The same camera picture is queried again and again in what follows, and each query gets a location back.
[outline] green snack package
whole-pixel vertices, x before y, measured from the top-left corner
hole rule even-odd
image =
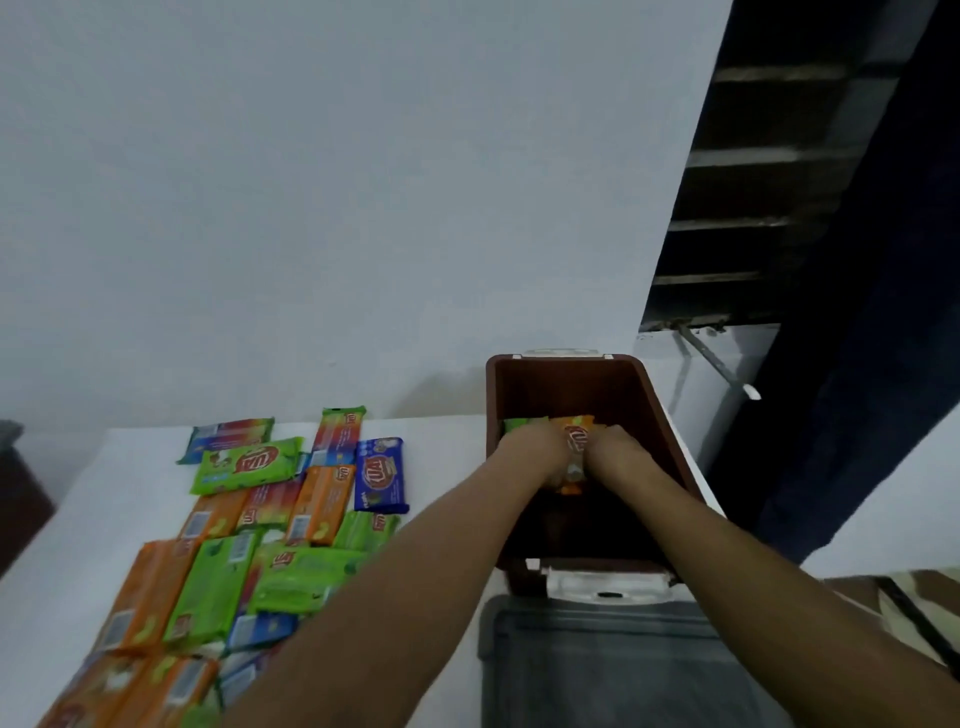
[[[512,432],[518,427],[522,427],[530,423],[545,422],[549,419],[549,417],[512,417],[509,420],[503,421],[503,434]]]
[[[220,728],[220,711],[209,705],[194,705],[187,709],[180,728]]]
[[[291,437],[242,448],[206,450],[190,493],[211,496],[290,480],[297,474],[302,443],[302,437]]]
[[[530,418],[527,417],[512,417],[509,420],[503,421],[503,434],[508,432],[513,432],[515,429],[522,425],[526,425],[530,422]]]
[[[356,572],[369,554],[341,548],[289,546],[272,551],[250,600],[255,612],[313,614]]]
[[[344,516],[344,522],[340,524],[337,537],[333,540],[333,547],[372,553],[390,541],[390,537],[394,535],[399,525],[400,516],[370,511],[350,511]]]
[[[260,534],[244,531],[201,544],[163,641],[195,648],[227,639]]]

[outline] forearm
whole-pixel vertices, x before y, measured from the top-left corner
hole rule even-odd
[[[401,528],[227,715],[230,728],[400,726],[463,636],[547,473],[498,451]]]
[[[737,658],[808,725],[947,725],[960,689],[775,551],[694,500],[649,455],[612,487]]]

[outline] wafer package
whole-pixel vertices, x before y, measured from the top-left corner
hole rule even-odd
[[[353,509],[374,513],[407,513],[403,481],[403,440],[381,437],[357,446]]]

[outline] countertop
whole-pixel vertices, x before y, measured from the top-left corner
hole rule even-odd
[[[140,546],[175,538],[193,507],[195,467],[180,466],[191,428],[114,429],[57,514],[0,580],[0,705],[4,725],[33,728],[80,666]],[[274,439],[311,442],[317,423],[276,425]],[[368,420],[365,438],[404,441],[404,474],[413,518],[485,459],[482,415]],[[688,462],[708,504],[716,499]],[[410,726],[480,726],[478,616],[507,593],[491,574],[477,612],[453,657],[417,707]]]

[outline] box handle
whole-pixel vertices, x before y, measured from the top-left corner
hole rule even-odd
[[[528,349],[526,352],[520,354],[515,353],[514,359],[527,358],[583,358],[583,359],[613,359],[613,354],[609,353],[600,353],[596,349]]]
[[[546,570],[546,595],[580,604],[636,606],[672,601],[665,573]]]

